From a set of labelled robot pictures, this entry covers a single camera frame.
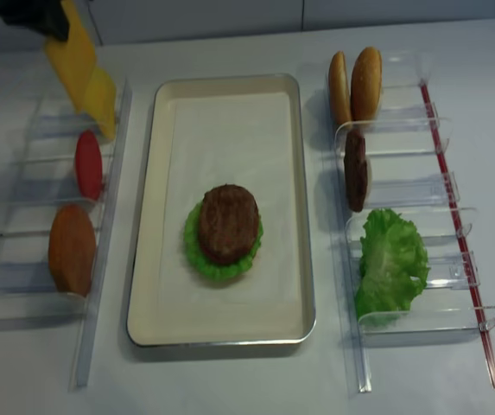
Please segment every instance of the red tomato slice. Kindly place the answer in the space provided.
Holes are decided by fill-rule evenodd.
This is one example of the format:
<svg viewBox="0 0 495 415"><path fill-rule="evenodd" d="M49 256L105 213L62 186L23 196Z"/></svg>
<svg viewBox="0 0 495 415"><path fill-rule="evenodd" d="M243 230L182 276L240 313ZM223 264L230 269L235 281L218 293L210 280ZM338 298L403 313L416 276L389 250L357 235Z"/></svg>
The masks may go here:
<svg viewBox="0 0 495 415"><path fill-rule="evenodd" d="M103 162L98 140L90 130L80 134L74 153L74 170L80 193L96 201L101 195Z"/></svg>

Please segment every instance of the yellow cheese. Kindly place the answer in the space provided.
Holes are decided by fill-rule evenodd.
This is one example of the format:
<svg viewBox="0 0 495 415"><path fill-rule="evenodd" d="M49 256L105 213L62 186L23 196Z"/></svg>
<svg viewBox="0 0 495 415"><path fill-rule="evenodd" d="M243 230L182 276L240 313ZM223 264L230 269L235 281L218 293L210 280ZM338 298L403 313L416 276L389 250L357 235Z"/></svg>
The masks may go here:
<svg viewBox="0 0 495 415"><path fill-rule="evenodd" d="M115 99L117 88L111 76L95 67L84 96L84 111L99 125L103 135L113 140L115 138Z"/></svg>
<svg viewBox="0 0 495 415"><path fill-rule="evenodd" d="M95 47L72 0L62 0L61 6L67 15L68 41L57 41L48 37L44 50L60 82L73 102L74 110L80 112L86 89L96 66Z"/></svg>

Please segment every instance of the brown patty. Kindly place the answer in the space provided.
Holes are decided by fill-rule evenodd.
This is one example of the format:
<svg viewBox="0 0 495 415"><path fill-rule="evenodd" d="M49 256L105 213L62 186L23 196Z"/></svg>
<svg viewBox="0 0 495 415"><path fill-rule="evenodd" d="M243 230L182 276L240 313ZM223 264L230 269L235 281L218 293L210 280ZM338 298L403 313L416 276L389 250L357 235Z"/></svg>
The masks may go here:
<svg viewBox="0 0 495 415"><path fill-rule="evenodd" d="M199 217L199 242L214 263L229 265L249 253L258 234L258 207L249 191L234 184L205 193Z"/></svg>
<svg viewBox="0 0 495 415"><path fill-rule="evenodd" d="M85 297L92 283L96 242L90 217L78 205L59 209L49 233L48 264L58 291Z"/></svg>
<svg viewBox="0 0 495 415"><path fill-rule="evenodd" d="M365 138L359 130L350 130L347 133L343 163L349 208L353 212L360 212L364 207L368 190L368 166Z"/></svg>

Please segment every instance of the bun half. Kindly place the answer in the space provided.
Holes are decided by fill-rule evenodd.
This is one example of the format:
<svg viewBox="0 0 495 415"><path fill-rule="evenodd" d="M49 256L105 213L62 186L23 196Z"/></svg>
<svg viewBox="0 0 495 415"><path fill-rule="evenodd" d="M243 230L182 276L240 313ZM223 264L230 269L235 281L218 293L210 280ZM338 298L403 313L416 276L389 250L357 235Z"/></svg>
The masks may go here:
<svg viewBox="0 0 495 415"><path fill-rule="evenodd" d="M351 110L355 121L376 116L382 90L382 56L376 48L365 48L354 64L351 77Z"/></svg>
<svg viewBox="0 0 495 415"><path fill-rule="evenodd" d="M352 121L346 61L345 55L341 51L332 58L327 82L330 92L330 106L335 124L339 126Z"/></svg>

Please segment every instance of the white wall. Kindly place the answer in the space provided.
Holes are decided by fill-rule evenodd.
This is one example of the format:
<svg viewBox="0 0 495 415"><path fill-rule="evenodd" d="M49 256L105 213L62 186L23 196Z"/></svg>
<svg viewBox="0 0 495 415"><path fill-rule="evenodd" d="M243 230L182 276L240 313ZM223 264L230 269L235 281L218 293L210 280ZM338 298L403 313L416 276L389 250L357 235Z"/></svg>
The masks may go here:
<svg viewBox="0 0 495 415"><path fill-rule="evenodd" d="M495 17L495 0L306 0L305 30Z"/></svg>
<svg viewBox="0 0 495 415"><path fill-rule="evenodd" d="M104 44L301 30L302 0L94 0Z"/></svg>
<svg viewBox="0 0 495 415"><path fill-rule="evenodd" d="M495 17L495 0L74 0L92 39L152 42L301 29ZM0 52L41 47L0 19Z"/></svg>
<svg viewBox="0 0 495 415"><path fill-rule="evenodd" d="M87 0L74 0L82 22L93 40L97 40L95 30L89 17ZM0 52L15 50L34 50L41 48L44 38L28 29L7 26L0 18Z"/></svg>

